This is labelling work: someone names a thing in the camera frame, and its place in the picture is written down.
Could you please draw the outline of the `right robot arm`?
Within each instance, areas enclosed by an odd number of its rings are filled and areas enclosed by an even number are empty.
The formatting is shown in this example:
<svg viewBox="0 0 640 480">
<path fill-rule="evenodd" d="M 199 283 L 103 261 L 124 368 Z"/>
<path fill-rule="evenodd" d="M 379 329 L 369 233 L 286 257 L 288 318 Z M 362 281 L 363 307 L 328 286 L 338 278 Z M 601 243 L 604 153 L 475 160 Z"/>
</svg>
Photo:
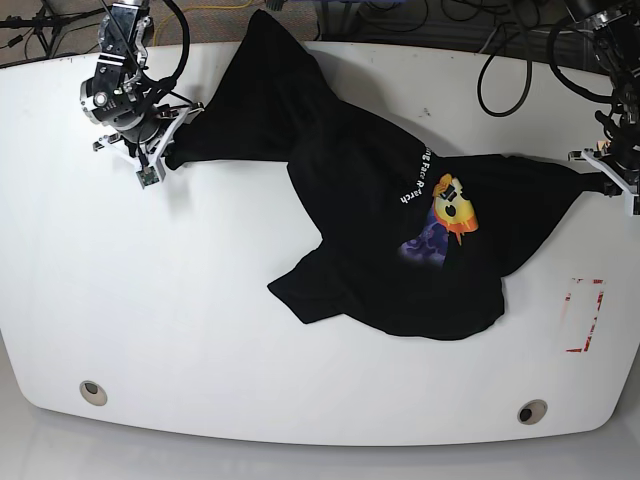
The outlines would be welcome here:
<svg viewBox="0 0 640 480">
<path fill-rule="evenodd" d="M 155 80 L 147 74 L 146 43 L 154 33 L 147 1 L 105 4 L 98 32 L 99 56 L 94 75 L 80 87 L 80 105 L 96 125 L 113 132 L 92 145 L 111 149 L 130 164 L 142 187 L 162 182 L 163 161 L 171 152 L 174 134 L 187 117 L 204 110 L 174 91 L 190 52 L 190 31 L 184 13 L 173 1 L 165 3 L 179 21 L 181 55 L 172 74 Z"/>
</svg>

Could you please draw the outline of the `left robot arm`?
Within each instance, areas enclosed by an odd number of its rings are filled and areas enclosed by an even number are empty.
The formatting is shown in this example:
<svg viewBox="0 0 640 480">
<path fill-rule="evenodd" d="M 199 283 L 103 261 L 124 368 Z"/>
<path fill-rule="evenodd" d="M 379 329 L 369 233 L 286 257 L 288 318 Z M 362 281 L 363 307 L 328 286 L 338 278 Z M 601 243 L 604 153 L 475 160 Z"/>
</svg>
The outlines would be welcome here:
<svg viewBox="0 0 640 480">
<path fill-rule="evenodd" d="M 550 30 L 546 54 L 553 75 L 578 96 L 610 107 L 595 112 L 606 140 L 569 153 L 607 175 L 621 191 L 625 212 L 639 215 L 639 3 L 637 1 L 567 1 L 568 16 Z M 582 25 L 592 50 L 607 72 L 612 92 L 595 94 L 569 80 L 555 59 L 555 41 L 563 30 Z"/>
</svg>

